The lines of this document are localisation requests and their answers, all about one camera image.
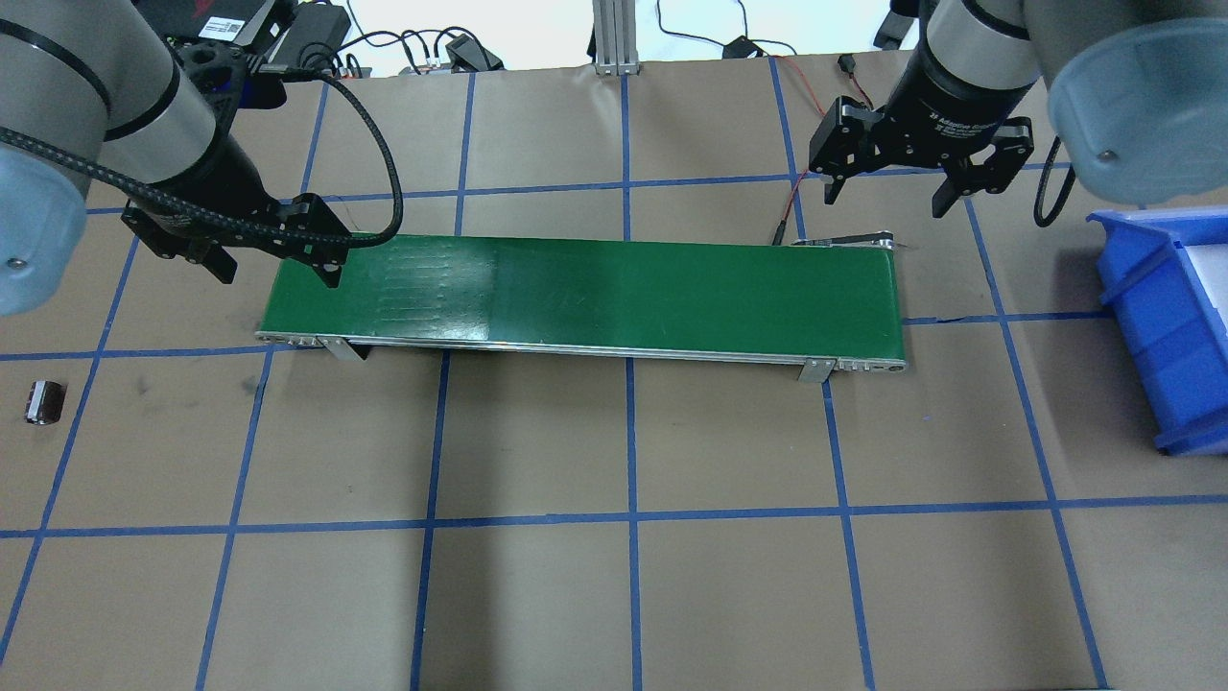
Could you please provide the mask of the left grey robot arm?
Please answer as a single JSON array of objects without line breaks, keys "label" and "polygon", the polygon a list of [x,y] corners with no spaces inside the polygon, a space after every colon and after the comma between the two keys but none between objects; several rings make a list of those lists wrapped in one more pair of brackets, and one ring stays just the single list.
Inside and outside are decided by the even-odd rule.
[{"label": "left grey robot arm", "polygon": [[56,293],[86,227],[88,185],[126,188],[146,249],[231,284],[233,248],[341,281],[350,232],[316,194],[280,203],[231,135],[241,108],[284,104],[279,49],[333,48],[349,23],[295,1],[2,4],[2,314]]}]

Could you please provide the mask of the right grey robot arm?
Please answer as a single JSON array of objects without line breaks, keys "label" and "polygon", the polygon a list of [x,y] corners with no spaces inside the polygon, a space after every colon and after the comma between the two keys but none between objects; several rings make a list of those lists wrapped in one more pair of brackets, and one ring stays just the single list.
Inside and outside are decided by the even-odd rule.
[{"label": "right grey robot arm", "polygon": [[915,52],[884,106],[829,106],[808,160],[825,203],[892,164],[943,171],[935,216],[1005,191],[1035,149],[1016,108],[1036,83],[1093,196],[1154,204],[1226,184],[1223,1],[895,1],[890,12],[919,23]]}]

